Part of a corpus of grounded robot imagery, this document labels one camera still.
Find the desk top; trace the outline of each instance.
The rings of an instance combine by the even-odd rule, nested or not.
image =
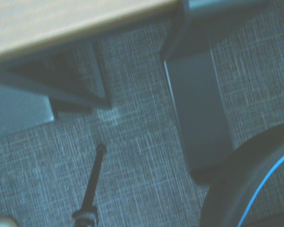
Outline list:
[[[179,0],[0,0],[0,62],[174,9]]]

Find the gray carpet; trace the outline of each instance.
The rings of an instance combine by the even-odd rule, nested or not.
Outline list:
[[[93,110],[0,140],[0,216],[22,227],[72,226],[95,157],[101,227],[198,225],[208,190],[190,178],[159,51],[170,21],[94,41],[111,111]],[[59,55],[93,90],[84,45]],[[284,122],[284,0],[213,47],[234,147]],[[57,56],[49,66],[58,70]],[[261,190],[247,222],[284,210],[284,164]]]

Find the black pole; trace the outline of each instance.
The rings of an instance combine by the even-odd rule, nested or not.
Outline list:
[[[103,155],[106,151],[106,147],[104,145],[99,145],[96,148],[96,158],[94,162],[93,169],[91,170],[91,174],[89,177],[89,183],[87,185],[87,189],[85,192],[85,196],[82,202],[81,210],[90,210],[90,207],[93,205],[94,197],[96,193],[96,187],[98,183],[98,178],[100,174],[100,169],[102,165]]]
[[[106,153],[106,147],[104,145],[99,145],[96,148],[96,152],[94,166],[91,170],[81,209],[72,214],[72,217],[75,219],[74,227],[94,227],[95,224],[98,225],[98,210],[93,206],[93,201],[103,156]]]

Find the shoe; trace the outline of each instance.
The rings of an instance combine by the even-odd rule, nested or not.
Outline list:
[[[11,218],[0,218],[0,227],[19,227],[18,224]]]

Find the blue stripe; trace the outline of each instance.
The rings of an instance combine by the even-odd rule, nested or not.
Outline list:
[[[257,190],[255,191],[254,195],[252,196],[251,200],[249,201],[248,206],[246,207],[243,216],[241,217],[241,220],[238,224],[238,227],[240,227],[252,205],[252,203],[254,202],[257,194],[259,193],[259,191],[261,190],[261,188],[263,187],[263,185],[265,184],[265,182],[267,181],[267,179],[270,177],[270,175],[279,167],[279,165],[281,165],[284,162],[284,156],[277,161],[277,163],[269,170],[269,172],[267,173],[267,175],[264,177],[263,181],[261,182],[261,184],[259,185],[259,187],[257,188]]]

